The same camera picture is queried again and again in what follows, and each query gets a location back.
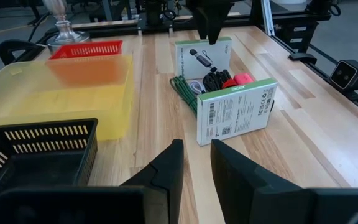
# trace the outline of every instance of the metal frame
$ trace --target metal frame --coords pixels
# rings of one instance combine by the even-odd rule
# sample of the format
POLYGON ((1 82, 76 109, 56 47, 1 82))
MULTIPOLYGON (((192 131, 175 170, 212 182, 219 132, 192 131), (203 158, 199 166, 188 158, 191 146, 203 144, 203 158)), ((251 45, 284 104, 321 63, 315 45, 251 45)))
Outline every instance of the metal frame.
MULTIPOLYGON (((250 15, 240 15, 240 16, 229 16, 224 21, 223 27, 238 27, 238 26, 257 26, 260 29, 264 30, 264 16, 262 12, 262 1, 265 0, 253 0, 251 14, 250 15)), ((316 15, 316 14, 308 14, 306 11, 297 11, 297 12, 278 12, 272 14, 273 24, 286 24, 290 22, 308 22, 308 21, 327 21, 331 18, 330 14, 326 15, 316 15)), ((192 20, 175 20, 170 24, 170 26, 161 26, 161 27, 153 27, 148 28, 144 26, 140 26, 138 23, 133 24, 117 24, 110 26, 94 26, 94 27, 81 27, 74 28, 74 30, 86 31, 89 32, 91 38, 99 38, 99 37, 109 37, 109 36, 118 36, 118 35, 138 35, 138 34, 153 34, 159 32, 171 33, 171 31, 181 31, 181 30, 194 30, 196 29, 195 23, 192 20)), ((50 29, 45 35, 37 41, 38 44, 45 44, 47 39, 53 36, 57 32, 56 29, 50 29)), ((282 42, 279 38, 271 35, 271 38, 280 44, 284 49, 288 52, 295 53, 292 48, 290 48, 287 44, 282 42)), ((33 50, 27 50, 22 55, 20 55, 15 62, 23 62, 29 61, 36 58, 36 56, 41 53, 44 48, 37 47, 33 50)), ((323 80, 329 82, 329 75, 324 73, 318 67, 311 63, 305 63, 307 67, 309 67, 312 71, 314 71, 317 75, 319 75, 323 80)), ((351 93, 342 93, 346 98, 351 100, 354 104, 358 106, 358 94, 354 91, 351 93)))

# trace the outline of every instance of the floor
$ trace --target floor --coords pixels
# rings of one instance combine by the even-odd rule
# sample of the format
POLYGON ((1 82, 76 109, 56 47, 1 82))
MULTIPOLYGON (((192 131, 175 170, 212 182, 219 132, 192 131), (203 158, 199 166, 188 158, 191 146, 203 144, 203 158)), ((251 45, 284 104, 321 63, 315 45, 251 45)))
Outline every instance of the floor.
MULTIPOLYGON (((296 5, 272 4, 272 11, 302 10, 305 8, 305 5, 306 3, 296 5)), ((98 6, 95 4, 91 5, 88 7, 88 12, 97 9, 97 7, 98 6)), ((358 0, 342 0, 340 7, 342 9, 342 15, 339 17, 332 17, 330 21, 321 22, 314 34, 312 44, 337 60, 342 58, 358 60, 358 0)), ((42 6, 38 7, 38 9, 40 13, 46 12, 46 9, 42 6)), ((72 23, 89 22, 87 12, 83 12, 78 6, 75 7, 75 12, 77 12, 77 14, 69 12, 67 15, 72 23)), ((250 13, 250 0, 237 2, 232 8, 232 12, 240 12, 242 14, 250 13)), ((0 9, 0 30, 26 25, 27 22, 32 19, 33 15, 29 8, 18 7, 0 9)), ((53 27, 54 22, 55 19, 50 16, 37 29, 33 40, 41 38, 46 30, 53 27)), ((32 27, 23 27, 0 32, 0 43, 6 39, 26 40, 31 33, 31 30, 32 27)), ((328 62, 316 52, 312 50, 310 50, 310 52, 318 57, 318 66, 326 73, 331 73, 334 64, 328 62)))

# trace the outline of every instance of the white box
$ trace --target white box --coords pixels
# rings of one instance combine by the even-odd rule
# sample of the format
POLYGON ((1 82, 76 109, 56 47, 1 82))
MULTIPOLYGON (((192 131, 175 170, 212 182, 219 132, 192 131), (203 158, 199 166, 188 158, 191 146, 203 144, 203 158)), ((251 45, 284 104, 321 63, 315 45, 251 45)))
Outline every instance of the white box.
POLYGON ((214 45, 210 45, 208 40, 176 41, 176 75, 183 75, 189 80, 204 78, 214 70, 228 70, 231 42, 230 37, 221 37, 214 45))
POLYGON ((197 142, 227 139, 266 127, 277 82, 268 78, 198 95, 197 142))

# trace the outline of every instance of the wooden tabletop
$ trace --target wooden tabletop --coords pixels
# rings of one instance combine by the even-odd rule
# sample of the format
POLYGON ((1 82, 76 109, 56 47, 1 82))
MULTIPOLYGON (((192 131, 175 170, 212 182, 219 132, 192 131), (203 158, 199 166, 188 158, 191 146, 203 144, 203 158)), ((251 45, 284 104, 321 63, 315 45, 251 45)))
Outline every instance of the wooden tabletop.
MULTIPOLYGON (((279 82, 265 129, 224 142, 302 187, 358 187, 358 107, 256 27, 223 29, 232 38, 231 74, 279 82)), ((134 58, 135 98, 126 137, 99 142, 89 185, 119 185, 146 166, 172 139, 185 142, 180 223, 224 223, 214 188, 209 146, 196 142, 196 118, 171 89, 176 40, 196 31, 128 35, 123 53, 134 58)), ((44 50, 37 60, 46 60, 44 50)))

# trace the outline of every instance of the yellow translucent bin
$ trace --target yellow translucent bin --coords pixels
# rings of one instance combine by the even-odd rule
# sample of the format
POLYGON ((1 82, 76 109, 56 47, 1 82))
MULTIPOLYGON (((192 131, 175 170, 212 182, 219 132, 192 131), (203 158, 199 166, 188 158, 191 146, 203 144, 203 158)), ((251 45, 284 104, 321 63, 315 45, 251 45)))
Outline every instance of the yellow translucent bin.
POLYGON ((78 63, 73 58, 4 67, 0 71, 0 125, 97 118, 98 140, 123 137, 134 92, 132 56, 87 57, 90 74, 78 63), (99 81, 84 82, 84 75, 99 81))

